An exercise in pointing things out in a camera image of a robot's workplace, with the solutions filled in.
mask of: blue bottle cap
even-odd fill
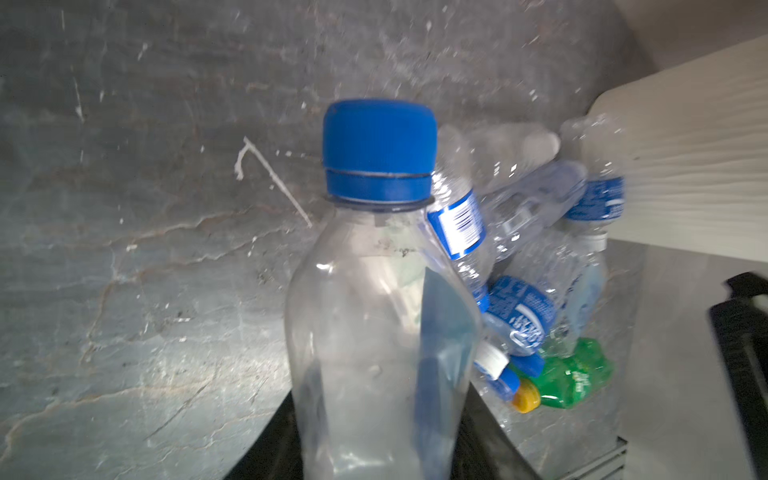
[[[498,376],[498,380],[489,380],[488,386],[490,386],[504,402],[511,402],[515,398],[515,393],[520,388],[520,379],[515,372],[510,369],[504,369],[502,374]]]
[[[427,107],[394,100],[331,104],[323,122],[328,193],[367,203],[429,198],[437,121]]]
[[[537,378],[544,371],[544,359],[538,353],[530,356],[510,356],[509,362],[523,375],[532,379]]]

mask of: empty water bottle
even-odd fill
[[[524,245],[490,292],[485,325],[502,339],[510,339],[513,355],[538,350],[562,308],[568,287],[586,264],[584,251],[566,233],[541,232]]]
[[[550,162],[524,180],[480,200],[496,261],[512,255],[559,220],[584,195],[587,169],[574,161]]]
[[[432,112],[332,104],[336,209],[291,279],[286,344],[304,478],[446,480],[479,311],[426,219]]]
[[[482,127],[468,135],[468,143],[477,195],[513,184],[560,150],[557,134],[535,123]]]
[[[462,134],[450,125],[438,131],[437,161],[432,174],[429,222],[453,260],[481,311],[488,308],[488,288],[495,255],[487,238],[478,201],[472,190],[469,149]]]
[[[607,246],[607,234],[584,235],[573,238],[573,241],[583,248],[586,263],[565,294],[555,326],[544,342],[542,350],[545,356],[573,354],[608,278],[608,268],[602,253]]]
[[[566,214],[569,230],[576,235],[604,233],[604,228],[624,212],[624,177],[621,163],[625,154],[606,150],[606,137],[622,134],[621,128],[605,114],[581,117],[563,123],[563,153],[580,161],[589,171],[587,190]]]

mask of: yellow bottle cap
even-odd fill
[[[539,405],[541,405],[541,395],[539,395],[536,385],[529,379],[521,379],[520,388],[515,393],[512,406],[520,413],[528,413],[535,410]]]

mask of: plastic waste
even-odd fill
[[[468,142],[478,195],[513,184],[560,150],[557,134],[536,123],[482,127],[468,135]]]
[[[607,234],[575,237],[574,242],[588,252],[587,262],[565,294],[565,302],[560,308],[555,326],[544,342],[544,356],[573,354],[576,342],[592,318],[608,278],[608,268],[602,253],[607,246]]]
[[[530,412],[538,404],[571,409],[606,385],[613,371],[613,363],[603,355],[600,343],[581,338],[572,356],[547,359],[538,378],[525,377],[518,372],[521,385],[512,405],[521,413]]]
[[[426,219],[435,118],[342,101],[323,130],[336,208],[285,312],[304,477],[446,480],[481,323]]]
[[[481,311],[488,308],[488,287],[495,255],[488,239],[475,192],[469,149],[462,134],[450,125],[438,131],[438,152],[432,174],[427,217]]]
[[[537,352],[586,257],[568,234],[546,229],[512,258],[491,289],[490,307],[482,315],[486,327],[511,340],[512,355]]]
[[[587,188],[587,169],[578,162],[550,162],[519,181],[480,199],[480,211],[488,228],[496,261],[552,226]]]
[[[577,235],[603,233],[624,212],[625,155],[600,148],[607,137],[620,134],[616,121],[605,114],[574,118],[561,127],[563,154],[589,171],[584,196],[565,214],[569,230]]]

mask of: bottle neck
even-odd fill
[[[373,227],[411,227],[426,222],[426,205],[350,205],[336,202],[335,220]]]

